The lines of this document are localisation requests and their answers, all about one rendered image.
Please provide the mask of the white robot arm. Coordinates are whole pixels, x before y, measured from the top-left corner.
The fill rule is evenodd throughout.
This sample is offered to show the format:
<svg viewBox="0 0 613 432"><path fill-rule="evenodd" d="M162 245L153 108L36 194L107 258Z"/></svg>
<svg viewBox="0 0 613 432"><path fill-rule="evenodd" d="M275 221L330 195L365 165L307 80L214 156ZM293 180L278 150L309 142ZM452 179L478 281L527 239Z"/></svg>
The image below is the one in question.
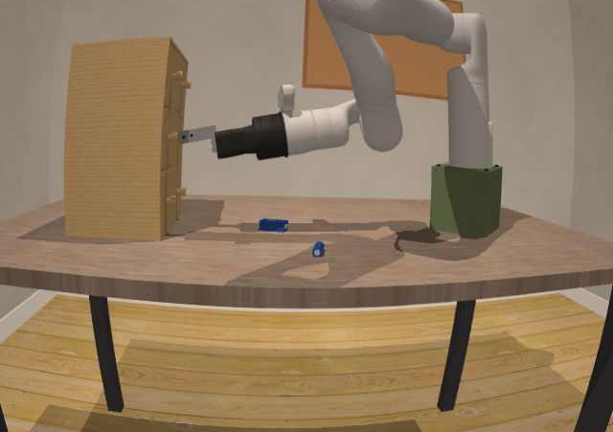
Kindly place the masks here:
<svg viewBox="0 0 613 432"><path fill-rule="evenodd" d="M448 165L492 169L488 37L480 14L452 13L440 0L318 0L318 4L348 66L355 100L310 110L317 149L344 146L349 126L358 122L370 148L384 152L399 144L403 131L394 71L372 34L403 35L448 53L471 52L467 62L447 71Z"/></svg>

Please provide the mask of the small brown wooden chest of drawers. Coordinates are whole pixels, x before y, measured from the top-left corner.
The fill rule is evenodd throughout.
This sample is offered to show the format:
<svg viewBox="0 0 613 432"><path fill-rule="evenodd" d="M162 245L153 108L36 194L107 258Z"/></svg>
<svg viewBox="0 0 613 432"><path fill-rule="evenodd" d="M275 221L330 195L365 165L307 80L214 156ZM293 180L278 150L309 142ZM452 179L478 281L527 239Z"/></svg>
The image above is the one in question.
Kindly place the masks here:
<svg viewBox="0 0 613 432"><path fill-rule="evenodd" d="M66 237L161 241L170 36L72 45L64 138Z"/></svg>

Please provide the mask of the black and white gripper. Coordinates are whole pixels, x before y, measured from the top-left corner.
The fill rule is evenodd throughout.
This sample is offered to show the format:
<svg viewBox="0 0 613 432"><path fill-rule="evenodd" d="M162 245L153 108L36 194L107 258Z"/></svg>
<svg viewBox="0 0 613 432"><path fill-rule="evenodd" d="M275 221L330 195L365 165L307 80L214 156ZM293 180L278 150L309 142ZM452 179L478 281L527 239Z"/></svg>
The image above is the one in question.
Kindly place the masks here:
<svg viewBox="0 0 613 432"><path fill-rule="evenodd" d="M179 131L179 144L211 139L217 158L257 153L258 160L302 154L317 149L311 111L292 111L295 87L282 85L278 93L280 112L252 118L242 128L216 131L215 125ZM292 110L285 110L292 109Z"/></svg>

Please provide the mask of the blue battery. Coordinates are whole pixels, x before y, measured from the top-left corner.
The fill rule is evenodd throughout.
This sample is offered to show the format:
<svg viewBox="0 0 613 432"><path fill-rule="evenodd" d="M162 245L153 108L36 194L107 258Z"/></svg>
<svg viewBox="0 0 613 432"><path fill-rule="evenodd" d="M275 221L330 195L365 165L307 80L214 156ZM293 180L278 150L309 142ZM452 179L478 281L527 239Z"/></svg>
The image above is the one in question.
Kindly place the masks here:
<svg viewBox="0 0 613 432"><path fill-rule="evenodd" d="M285 232L288 230L288 220L264 218L260 220L260 230Z"/></svg>
<svg viewBox="0 0 613 432"><path fill-rule="evenodd" d="M317 241L313 247L312 255L316 258L321 257L325 244L322 241Z"/></svg>

